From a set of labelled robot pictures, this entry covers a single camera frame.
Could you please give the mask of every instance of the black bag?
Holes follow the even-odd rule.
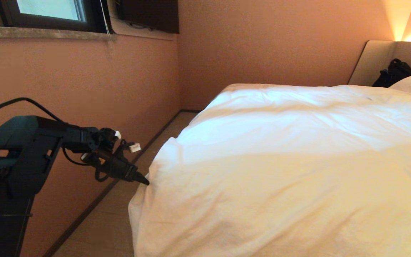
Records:
[[[372,86],[389,88],[394,83],[411,76],[411,68],[399,59],[391,61],[388,69],[380,71],[380,77]]]

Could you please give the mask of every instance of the headboard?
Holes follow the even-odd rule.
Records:
[[[394,58],[411,67],[411,42],[368,41],[348,84],[372,86]]]

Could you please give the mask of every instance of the bed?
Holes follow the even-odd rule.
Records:
[[[411,257],[411,92],[230,85],[148,179],[136,257]]]

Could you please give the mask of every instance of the window sill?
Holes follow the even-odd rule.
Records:
[[[116,40],[115,34],[43,28],[0,27],[0,39],[89,39]]]

